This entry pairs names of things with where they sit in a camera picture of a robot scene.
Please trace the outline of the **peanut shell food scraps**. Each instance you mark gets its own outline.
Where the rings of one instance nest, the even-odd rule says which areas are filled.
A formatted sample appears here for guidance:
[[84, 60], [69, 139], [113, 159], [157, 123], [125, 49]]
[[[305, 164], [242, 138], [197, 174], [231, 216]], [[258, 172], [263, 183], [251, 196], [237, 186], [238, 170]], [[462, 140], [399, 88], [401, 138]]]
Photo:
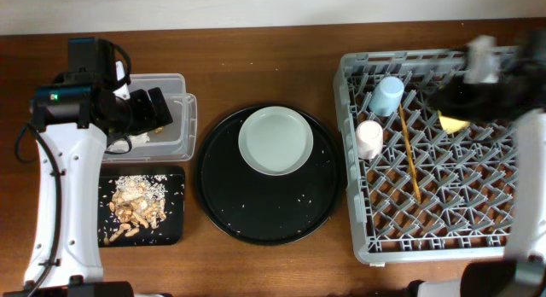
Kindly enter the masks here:
[[151, 229], [154, 233], [167, 219], [166, 175], [131, 175], [117, 178], [107, 208], [114, 227], [104, 229], [103, 244], [109, 246], [123, 237]]

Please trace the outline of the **blue cup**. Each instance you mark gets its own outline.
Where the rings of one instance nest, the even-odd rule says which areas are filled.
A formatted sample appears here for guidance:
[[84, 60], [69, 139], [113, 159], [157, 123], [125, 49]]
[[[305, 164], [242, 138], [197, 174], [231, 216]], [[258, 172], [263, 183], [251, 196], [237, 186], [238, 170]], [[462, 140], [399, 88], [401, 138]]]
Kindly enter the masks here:
[[398, 109], [404, 93], [404, 82], [396, 77], [383, 78], [372, 93], [369, 110], [380, 117], [388, 117]]

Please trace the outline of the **wooden chopstick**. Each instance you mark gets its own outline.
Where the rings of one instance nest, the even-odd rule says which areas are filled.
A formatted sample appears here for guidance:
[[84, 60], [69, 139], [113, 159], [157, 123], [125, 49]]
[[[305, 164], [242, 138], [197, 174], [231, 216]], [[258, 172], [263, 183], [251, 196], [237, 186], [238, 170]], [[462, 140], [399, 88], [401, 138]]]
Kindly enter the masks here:
[[408, 132], [408, 128], [405, 121], [404, 109], [401, 104], [398, 105], [398, 114], [401, 120], [402, 132], [404, 136], [404, 146], [406, 148], [406, 154], [407, 154], [408, 164], [409, 164], [409, 173], [411, 176], [413, 190], [415, 192], [415, 198], [418, 203], [421, 203], [421, 191], [417, 181], [417, 174], [415, 169], [415, 163], [413, 160], [412, 147], [410, 145], [409, 132]]

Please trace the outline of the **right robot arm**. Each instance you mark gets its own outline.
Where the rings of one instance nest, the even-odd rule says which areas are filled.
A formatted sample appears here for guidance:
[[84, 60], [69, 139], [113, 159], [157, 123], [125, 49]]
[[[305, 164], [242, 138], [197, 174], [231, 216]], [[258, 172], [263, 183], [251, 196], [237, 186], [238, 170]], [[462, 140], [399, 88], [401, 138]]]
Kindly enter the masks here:
[[429, 104], [449, 118], [514, 127], [518, 182], [503, 257], [471, 263], [456, 280], [415, 280], [404, 296], [545, 294], [545, 31], [529, 32], [506, 67], [495, 62], [495, 45], [480, 36], [462, 47], [466, 74], [434, 92]]

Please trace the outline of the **yellow bowl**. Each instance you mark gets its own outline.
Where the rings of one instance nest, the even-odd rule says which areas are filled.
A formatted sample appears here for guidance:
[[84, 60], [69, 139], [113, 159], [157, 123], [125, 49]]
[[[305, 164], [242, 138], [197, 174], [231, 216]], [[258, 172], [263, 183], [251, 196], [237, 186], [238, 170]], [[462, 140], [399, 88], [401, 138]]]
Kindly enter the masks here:
[[438, 115], [440, 126], [447, 134], [461, 131], [470, 126], [469, 121], [447, 117], [443, 115], [440, 111], [438, 111]]

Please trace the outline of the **grey plate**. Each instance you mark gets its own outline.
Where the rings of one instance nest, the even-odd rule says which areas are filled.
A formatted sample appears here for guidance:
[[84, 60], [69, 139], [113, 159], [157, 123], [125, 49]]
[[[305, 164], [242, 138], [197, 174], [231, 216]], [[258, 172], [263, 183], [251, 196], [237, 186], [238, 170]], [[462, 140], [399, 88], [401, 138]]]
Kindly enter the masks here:
[[311, 124], [291, 108], [268, 106], [250, 114], [242, 123], [238, 148], [256, 172], [283, 176], [295, 172], [311, 156]]

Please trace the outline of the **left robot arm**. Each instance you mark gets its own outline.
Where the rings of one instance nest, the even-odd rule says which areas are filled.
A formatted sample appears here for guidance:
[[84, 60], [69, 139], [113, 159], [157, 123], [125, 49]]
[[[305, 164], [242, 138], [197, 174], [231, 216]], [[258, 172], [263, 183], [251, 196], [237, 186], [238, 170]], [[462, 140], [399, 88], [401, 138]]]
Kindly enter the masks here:
[[101, 38], [68, 42], [68, 71], [36, 89], [23, 130], [38, 146], [40, 186], [32, 257], [19, 296], [132, 296], [127, 281], [106, 282], [97, 241], [102, 157], [119, 139], [169, 125], [161, 90], [118, 96], [131, 59]]

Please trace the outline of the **pink cup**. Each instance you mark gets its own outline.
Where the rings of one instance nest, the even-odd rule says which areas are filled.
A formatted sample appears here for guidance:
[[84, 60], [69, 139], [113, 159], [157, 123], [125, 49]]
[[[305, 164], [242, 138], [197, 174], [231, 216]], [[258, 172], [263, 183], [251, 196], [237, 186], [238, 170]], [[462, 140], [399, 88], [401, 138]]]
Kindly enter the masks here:
[[357, 154], [360, 159], [372, 160], [383, 147], [383, 128], [373, 120], [366, 120], [355, 131]]

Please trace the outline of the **white tissue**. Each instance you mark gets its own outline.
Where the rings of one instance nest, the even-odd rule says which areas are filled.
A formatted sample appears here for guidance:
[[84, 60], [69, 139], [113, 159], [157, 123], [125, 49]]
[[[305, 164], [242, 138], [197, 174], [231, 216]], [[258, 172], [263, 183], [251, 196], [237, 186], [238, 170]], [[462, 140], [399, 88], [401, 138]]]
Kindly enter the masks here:
[[123, 137], [123, 141], [130, 143], [131, 145], [142, 145], [150, 141], [150, 137], [147, 132], [140, 135], [128, 135]]

